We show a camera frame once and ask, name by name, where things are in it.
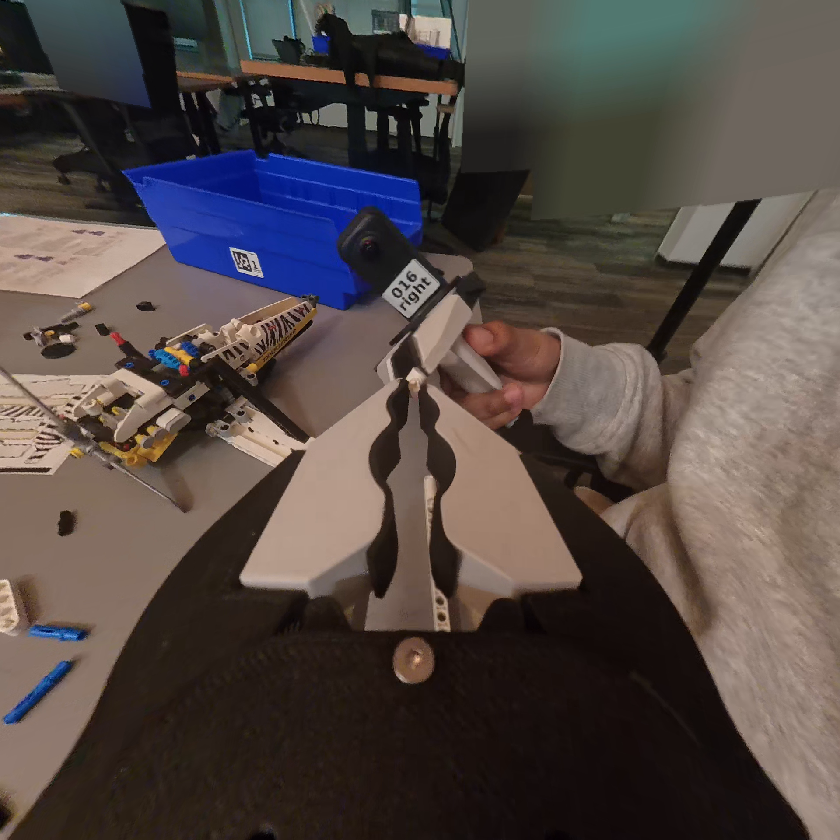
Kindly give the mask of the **person's right forearm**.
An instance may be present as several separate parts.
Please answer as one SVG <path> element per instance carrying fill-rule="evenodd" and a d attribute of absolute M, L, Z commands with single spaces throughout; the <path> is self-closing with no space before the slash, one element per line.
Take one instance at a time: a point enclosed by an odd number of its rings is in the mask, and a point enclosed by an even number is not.
<path fill-rule="evenodd" d="M 604 477 L 633 490 L 666 480 L 670 451 L 696 378 L 693 367 L 662 374 L 642 346 L 590 346 L 558 329 L 560 361 L 542 400 L 537 425 L 565 447 L 593 456 Z"/>

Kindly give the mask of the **printed instruction sheet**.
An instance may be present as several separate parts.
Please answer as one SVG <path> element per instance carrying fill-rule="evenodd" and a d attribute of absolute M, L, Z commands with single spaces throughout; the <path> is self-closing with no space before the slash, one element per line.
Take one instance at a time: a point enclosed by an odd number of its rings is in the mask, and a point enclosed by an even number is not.
<path fill-rule="evenodd" d="M 154 228 L 1 216 L 1 290 L 83 299 L 165 246 Z"/>

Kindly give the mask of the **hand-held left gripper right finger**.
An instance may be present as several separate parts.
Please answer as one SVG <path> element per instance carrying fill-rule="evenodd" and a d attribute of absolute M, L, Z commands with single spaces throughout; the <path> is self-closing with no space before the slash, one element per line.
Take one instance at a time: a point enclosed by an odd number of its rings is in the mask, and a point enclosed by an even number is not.
<path fill-rule="evenodd" d="M 437 588 L 491 599 L 575 590 L 582 574 L 518 451 L 439 388 L 423 386 Z"/>

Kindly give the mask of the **black table leg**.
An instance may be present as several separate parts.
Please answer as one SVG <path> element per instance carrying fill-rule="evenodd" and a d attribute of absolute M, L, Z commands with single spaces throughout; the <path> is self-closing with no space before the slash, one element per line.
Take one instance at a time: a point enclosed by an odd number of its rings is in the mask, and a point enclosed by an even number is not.
<path fill-rule="evenodd" d="M 695 268 L 689 273 L 685 284 L 659 324 L 653 338 L 647 344 L 647 352 L 658 364 L 665 359 L 670 341 L 761 201 L 760 198 L 754 198 L 736 202 Z"/>

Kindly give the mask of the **blue lego axle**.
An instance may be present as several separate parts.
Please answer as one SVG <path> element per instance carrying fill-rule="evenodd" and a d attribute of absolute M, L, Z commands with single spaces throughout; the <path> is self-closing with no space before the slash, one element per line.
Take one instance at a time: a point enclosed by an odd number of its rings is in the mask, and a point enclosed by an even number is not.
<path fill-rule="evenodd" d="M 59 661 L 59 663 L 48 672 L 36 686 L 27 693 L 4 717 L 3 724 L 10 726 L 24 720 L 27 715 L 35 709 L 58 684 L 67 677 L 75 666 L 73 659 Z"/>

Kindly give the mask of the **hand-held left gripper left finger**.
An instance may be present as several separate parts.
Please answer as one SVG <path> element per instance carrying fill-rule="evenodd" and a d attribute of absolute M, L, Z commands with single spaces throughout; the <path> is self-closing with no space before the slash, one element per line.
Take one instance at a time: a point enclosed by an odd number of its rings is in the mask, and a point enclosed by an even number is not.
<path fill-rule="evenodd" d="M 241 574 L 243 586 L 311 598 L 382 598 L 398 542 L 388 480 L 401 460 L 410 392 L 383 386 L 310 443 Z"/>

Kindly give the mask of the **lego plane model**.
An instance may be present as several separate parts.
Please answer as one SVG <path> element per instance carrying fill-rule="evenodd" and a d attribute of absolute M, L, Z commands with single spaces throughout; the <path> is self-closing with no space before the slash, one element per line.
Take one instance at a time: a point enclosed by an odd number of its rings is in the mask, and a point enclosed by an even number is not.
<path fill-rule="evenodd" d="M 203 323 L 138 350 L 120 333 L 122 353 L 67 417 L 126 466 L 156 463 L 179 434 L 222 439 L 269 466 L 305 449 L 310 434 L 260 390 L 280 353 L 313 324 L 319 297 L 284 297 L 215 330 Z"/>

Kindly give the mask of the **long white lego beam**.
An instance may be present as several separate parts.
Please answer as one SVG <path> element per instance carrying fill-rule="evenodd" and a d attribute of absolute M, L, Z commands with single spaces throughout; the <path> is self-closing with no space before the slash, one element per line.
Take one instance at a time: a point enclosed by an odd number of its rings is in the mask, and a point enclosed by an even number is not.
<path fill-rule="evenodd" d="M 418 367 L 413 367 L 407 375 L 406 381 L 408 383 L 409 392 L 413 396 L 417 396 L 419 389 L 425 383 L 427 375 Z M 434 502 L 437 495 L 437 482 L 431 475 L 425 475 L 423 478 L 423 509 L 424 509 L 424 523 L 426 531 L 427 553 L 429 565 L 432 564 L 432 525 L 434 514 Z M 434 630 L 436 632 L 450 632 L 451 622 L 448 607 L 448 599 L 438 589 L 434 580 L 432 572 L 429 573 L 430 592 L 432 595 L 432 610 Z"/>

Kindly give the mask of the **zebra striped sticker sheet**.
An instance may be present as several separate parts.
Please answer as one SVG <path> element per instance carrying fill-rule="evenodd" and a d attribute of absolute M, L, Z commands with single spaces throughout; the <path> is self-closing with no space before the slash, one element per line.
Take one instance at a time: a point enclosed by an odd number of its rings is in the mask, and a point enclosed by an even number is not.
<path fill-rule="evenodd" d="M 18 380 L 55 413 L 66 414 L 102 379 L 101 375 L 20 374 Z M 1 381 L 1 475 L 52 476 L 67 460 L 70 445 L 50 420 L 15 385 Z"/>

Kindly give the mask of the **person's right hand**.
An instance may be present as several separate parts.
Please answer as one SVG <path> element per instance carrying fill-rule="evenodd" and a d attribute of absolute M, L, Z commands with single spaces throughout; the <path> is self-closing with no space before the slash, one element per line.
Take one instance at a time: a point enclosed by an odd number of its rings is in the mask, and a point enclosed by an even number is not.
<path fill-rule="evenodd" d="M 442 373 L 443 392 L 467 413 L 497 431 L 545 397 L 561 360 L 562 342 L 557 335 L 494 321 L 465 327 L 463 337 L 501 382 L 500 390 L 469 394 Z"/>

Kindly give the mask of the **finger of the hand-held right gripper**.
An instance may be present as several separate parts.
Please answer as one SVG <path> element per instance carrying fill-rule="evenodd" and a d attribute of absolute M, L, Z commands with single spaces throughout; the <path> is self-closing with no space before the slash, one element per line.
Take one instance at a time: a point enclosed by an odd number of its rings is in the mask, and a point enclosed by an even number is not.
<path fill-rule="evenodd" d="M 409 389 L 415 388 L 412 378 L 415 369 L 415 343 L 413 340 L 402 340 L 394 344 L 386 356 L 375 368 L 375 372 L 382 383 L 404 380 Z"/>
<path fill-rule="evenodd" d="M 418 370 L 430 375 L 442 365 L 452 375 L 466 375 L 463 353 L 452 347 L 474 317 L 474 304 L 468 304 L 459 294 L 450 292 L 443 297 L 410 337 L 408 373 Z"/>

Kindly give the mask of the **wooden office desk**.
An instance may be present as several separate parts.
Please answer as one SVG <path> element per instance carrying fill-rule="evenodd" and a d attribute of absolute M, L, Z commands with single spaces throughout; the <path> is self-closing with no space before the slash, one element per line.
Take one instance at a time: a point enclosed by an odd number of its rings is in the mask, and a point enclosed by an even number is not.
<path fill-rule="evenodd" d="M 457 97 L 460 85 L 454 80 L 426 80 L 413 77 L 377 76 L 370 80 L 357 73 L 352 85 L 340 70 L 326 67 L 289 65 L 277 61 L 242 59 L 240 79 L 269 78 L 291 85 L 297 83 L 305 94 L 342 103 L 346 108 L 349 164 L 362 169 L 369 162 L 366 148 L 365 112 L 392 108 L 418 101 L 429 95 Z"/>

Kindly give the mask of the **blue plastic bin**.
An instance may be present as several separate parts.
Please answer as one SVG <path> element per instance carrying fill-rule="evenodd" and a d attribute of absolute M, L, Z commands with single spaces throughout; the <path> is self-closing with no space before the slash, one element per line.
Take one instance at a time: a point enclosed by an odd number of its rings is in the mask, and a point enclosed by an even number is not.
<path fill-rule="evenodd" d="M 178 263 L 342 311 L 363 295 L 337 246 L 361 209 L 381 209 L 415 246 L 424 238 L 408 178 L 252 150 L 123 173 Z"/>

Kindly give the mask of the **black bag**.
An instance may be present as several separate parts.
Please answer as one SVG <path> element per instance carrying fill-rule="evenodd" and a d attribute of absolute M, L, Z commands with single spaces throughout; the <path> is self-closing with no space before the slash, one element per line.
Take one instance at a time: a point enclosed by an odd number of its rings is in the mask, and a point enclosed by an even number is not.
<path fill-rule="evenodd" d="M 464 85 L 466 71 L 460 61 L 430 55 L 403 31 L 355 35 L 341 17 L 325 13 L 316 23 L 316 33 L 329 40 L 329 66 L 341 70 L 350 87 L 357 73 L 366 75 L 370 84 L 375 77 L 393 76 Z"/>

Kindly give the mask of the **thin grey lego rod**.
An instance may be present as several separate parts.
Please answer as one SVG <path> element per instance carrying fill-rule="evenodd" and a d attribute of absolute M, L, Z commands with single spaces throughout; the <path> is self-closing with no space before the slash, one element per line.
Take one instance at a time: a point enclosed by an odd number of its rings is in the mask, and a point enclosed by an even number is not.
<path fill-rule="evenodd" d="M 1 366 L 1 376 L 5 382 L 19 391 L 21 395 L 26 397 L 39 409 L 46 418 L 47 423 L 54 428 L 57 434 L 62 436 L 67 442 L 71 443 L 72 448 L 80 450 L 83 456 L 90 457 L 91 459 L 99 462 L 105 469 L 116 471 L 121 475 L 130 478 L 144 489 L 147 489 L 155 494 L 158 498 L 169 502 L 178 511 L 183 513 L 188 512 L 188 508 L 181 504 L 180 501 L 174 499 L 167 493 L 159 490 L 157 487 L 141 478 L 138 474 L 126 467 L 121 459 L 116 455 L 111 455 L 101 449 L 99 444 L 89 437 L 78 423 L 65 416 L 57 414 L 52 407 L 46 404 L 39 396 L 34 394 L 24 383 L 22 383 L 14 374 L 8 372 L 3 366 Z"/>

